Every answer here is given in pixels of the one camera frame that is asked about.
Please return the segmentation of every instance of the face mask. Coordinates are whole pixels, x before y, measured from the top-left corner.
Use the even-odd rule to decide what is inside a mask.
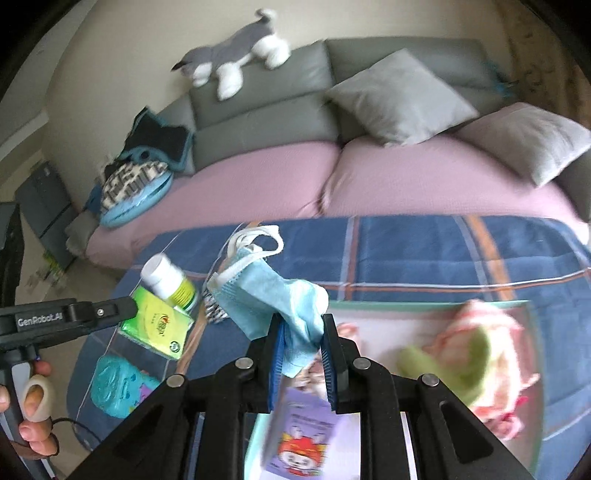
[[[265,251],[252,242],[270,236],[277,249]],[[320,348],[329,298],[326,290],[306,280],[286,280],[263,259],[280,253],[283,240],[277,225],[241,230],[228,242],[228,259],[214,273],[207,289],[249,340],[267,335],[271,318],[279,313],[286,323],[283,374],[295,377]]]

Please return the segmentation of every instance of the metal screw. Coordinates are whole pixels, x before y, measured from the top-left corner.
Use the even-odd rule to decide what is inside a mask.
[[[184,384],[184,377],[179,374],[171,375],[166,379],[166,384],[170,388],[178,388]]]
[[[424,374],[421,381],[428,387],[436,387],[439,385],[439,377],[433,374]]]
[[[353,366],[357,370],[367,370],[371,366],[371,360],[365,358],[364,356],[360,356],[353,360]]]
[[[234,363],[234,365],[236,365],[236,367],[239,368],[240,370],[248,370],[254,364],[255,364],[255,362],[252,361],[252,358],[248,358],[247,356],[243,356],[242,358],[239,358]]]

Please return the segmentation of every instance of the stuffed toy dog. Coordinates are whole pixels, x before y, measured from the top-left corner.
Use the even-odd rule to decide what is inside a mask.
[[[260,20],[241,28],[227,40],[213,46],[189,50],[172,69],[193,80],[195,87],[205,85],[212,72],[219,79],[217,97],[226,100],[242,88],[241,67],[254,57],[265,59],[265,67],[272,70],[290,57],[289,44],[279,38],[271,23],[276,13],[267,8],[256,11]]]

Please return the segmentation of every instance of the cartoon character print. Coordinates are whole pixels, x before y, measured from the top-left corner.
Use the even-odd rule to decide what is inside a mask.
[[[285,432],[279,445],[279,459],[287,465],[287,471],[293,475],[318,475],[326,445],[322,443],[324,435],[304,437],[298,427],[291,428],[291,434]]]

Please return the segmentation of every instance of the pink sofa cover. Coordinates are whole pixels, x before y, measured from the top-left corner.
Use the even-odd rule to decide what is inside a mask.
[[[589,230],[554,183],[519,178],[488,153],[451,135],[384,148],[360,137],[343,149],[323,192],[326,216],[407,214],[517,215],[560,220],[583,243]]]
[[[163,232],[253,220],[311,218],[340,154],[331,142],[266,148],[175,179],[170,192],[130,223],[99,227],[86,255],[99,265],[128,268]]]

